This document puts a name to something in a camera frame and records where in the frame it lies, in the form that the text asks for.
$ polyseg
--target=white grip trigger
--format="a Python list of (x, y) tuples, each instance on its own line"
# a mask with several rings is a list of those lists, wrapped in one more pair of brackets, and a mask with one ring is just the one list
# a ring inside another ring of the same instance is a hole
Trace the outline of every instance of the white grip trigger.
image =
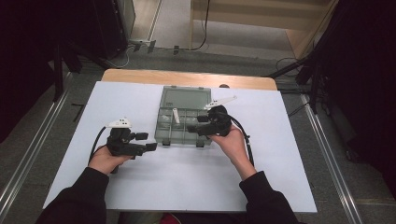
[(210, 109), (210, 108), (218, 106), (218, 105), (224, 105), (225, 103), (228, 103), (235, 99), (236, 99), (236, 96), (223, 98), (223, 99), (219, 99), (219, 100), (214, 100), (214, 101), (210, 102), (208, 105), (206, 105), (205, 109)]

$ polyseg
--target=clear plastic box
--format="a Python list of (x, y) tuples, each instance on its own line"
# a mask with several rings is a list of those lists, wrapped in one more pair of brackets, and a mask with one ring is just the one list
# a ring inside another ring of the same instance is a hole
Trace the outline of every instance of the clear plastic box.
[[(155, 140), (163, 146), (171, 144), (210, 145), (211, 140), (197, 133), (189, 133), (189, 125), (203, 125), (197, 116), (207, 115), (205, 106), (211, 102), (208, 88), (164, 86), (160, 109), (158, 111)], [(179, 123), (176, 122), (173, 109), (177, 109)]]

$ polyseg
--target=aluminum rail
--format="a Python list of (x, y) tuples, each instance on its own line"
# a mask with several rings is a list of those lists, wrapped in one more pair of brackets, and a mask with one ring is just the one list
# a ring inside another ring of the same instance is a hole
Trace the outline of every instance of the aluminum rail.
[(37, 133), (35, 134), (35, 137), (21, 159), (20, 164), (15, 170), (13, 176), (8, 181), (6, 187), (2, 190), (0, 197), (0, 223), (3, 223), (4, 219), (6, 218), (9, 208), (17, 197), (17, 194), (20, 191), (30, 169), (32, 168), (32, 165), (35, 162), (35, 159), (40, 152), (40, 149), (43, 146), (43, 143), (46, 140), (54, 121), (58, 117), (58, 114), (61, 111), (64, 101), (69, 93), (69, 87), (72, 81), (73, 75), (68, 73), (65, 77), (64, 92), (60, 96), (58, 102), (52, 103), (47, 116), (41, 123)]
[[(303, 104), (308, 103), (308, 96), (301, 95), (301, 98)], [(324, 160), (327, 163), (327, 167), (332, 176), (332, 181), (335, 185), (335, 188), (337, 189), (338, 195), (340, 196), (340, 200), (346, 211), (346, 216), (349, 220), (349, 223), (362, 224), (363, 221), (355, 204), (355, 200), (353, 199), (352, 194), (350, 193), (350, 190), (347, 186), (347, 182), (343, 177), (341, 169), (338, 166), (334, 155), (332, 154), (332, 148), (330, 147), (329, 141), (327, 140), (326, 135), (322, 129), (318, 115), (314, 114), (309, 105), (305, 106), (305, 111), (309, 117), (309, 120), (311, 121), (312, 128), (318, 139), (318, 143), (323, 153)]]

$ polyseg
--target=white table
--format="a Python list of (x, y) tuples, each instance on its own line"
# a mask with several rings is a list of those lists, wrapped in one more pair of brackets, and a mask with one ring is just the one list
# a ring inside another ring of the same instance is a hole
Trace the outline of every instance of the white table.
[[(112, 120), (127, 117), (132, 132), (147, 132), (154, 142), (162, 85), (97, 82), (49, 191), (47, 206), (70, 187), (86, 167), (93, 141)], [(256, 168), (283, 192), (294, 212), (317, 212), (303, 163), (278, 91), (212, 88), (212, 98), (236, 95), (226, 105), (251, 135)], [(106, 142), (104, 131), (98, 146)], [(107, 209), (123, 211), (245, 211), (240, 177), (219, 146), (170, 146), (125, 162), (110, 176)]]

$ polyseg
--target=small white object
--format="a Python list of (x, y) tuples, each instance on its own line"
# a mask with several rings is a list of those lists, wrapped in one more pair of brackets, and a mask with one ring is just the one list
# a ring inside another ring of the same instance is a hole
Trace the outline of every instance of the small white object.
[(174, 111), (175, 122), (180, 123), (180, 119), (178, 118), (177, 108), (174, 108), (173, 111)]
[(127, 118), (117, 119), (113, 122), (109, 122), (106, 125), (107, 128), (132, 128), (132, 123)]
[(223, 98), (223, 99), (219, 99), (219, 100), (214, 100), (214, 101), (210, 102), (208, 105), (206, 105), (205, 109), (210, 109), (210, 108), (218, 106), (218, 105), (224, 105), (225, 103), (233, 101), (234, 99), (236, 99), (236, 96)]

